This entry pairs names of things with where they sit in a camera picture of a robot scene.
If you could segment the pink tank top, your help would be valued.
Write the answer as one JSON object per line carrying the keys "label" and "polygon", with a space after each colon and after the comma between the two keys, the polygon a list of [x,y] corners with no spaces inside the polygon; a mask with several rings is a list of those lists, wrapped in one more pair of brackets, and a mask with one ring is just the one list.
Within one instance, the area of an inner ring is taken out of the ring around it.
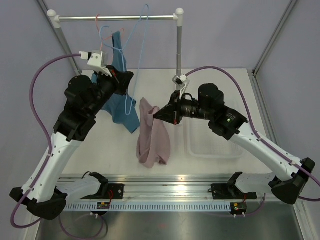
{"label": "pink tank top", "polygon": [[171,156],[171,141],[164,122],[154,118],[160,108],[144,97],[140,100],[140,127],[136,156],[141,165],[151,169],[155,164],[167,165]]}

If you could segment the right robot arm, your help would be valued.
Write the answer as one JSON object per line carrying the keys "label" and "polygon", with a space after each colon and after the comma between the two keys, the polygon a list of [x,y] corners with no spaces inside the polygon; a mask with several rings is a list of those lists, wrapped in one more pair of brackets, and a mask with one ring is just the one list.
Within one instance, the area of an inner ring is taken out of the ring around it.
{"label": "right robot arm", "polygon": [[245,116],[225,105],[224,93],[213,83],[198,88],[198,99],[187,99],[185,93],[174,91],[169,103],[153,117],[173,125],[178,125],[183,118],[206,120],[214,134],[242,147],[271,170],[269,174],[236,172],[222,195],[227,199],[264,193],[294,205],[315,167],[310,158],[290,155],[254,131]]}

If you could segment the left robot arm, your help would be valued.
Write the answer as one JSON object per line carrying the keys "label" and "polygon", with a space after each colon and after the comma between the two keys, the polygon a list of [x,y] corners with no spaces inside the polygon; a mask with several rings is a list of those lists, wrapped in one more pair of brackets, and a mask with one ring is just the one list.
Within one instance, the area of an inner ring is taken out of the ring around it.
{"label": "left robot arm", "polygon": [[126,94],[134,73],[117,71],[109,65],[95,83],[86,75],[73,77],[65,90],[66,104],[49,137],[48,150],[32,176],[10,197],[25,205],[34,216],[54,220],[66,205],[86,197],[103,199],[109,181],[97,172],[65,186],[57,182],[68,161],[96,124],[96,115],[113,95]]}

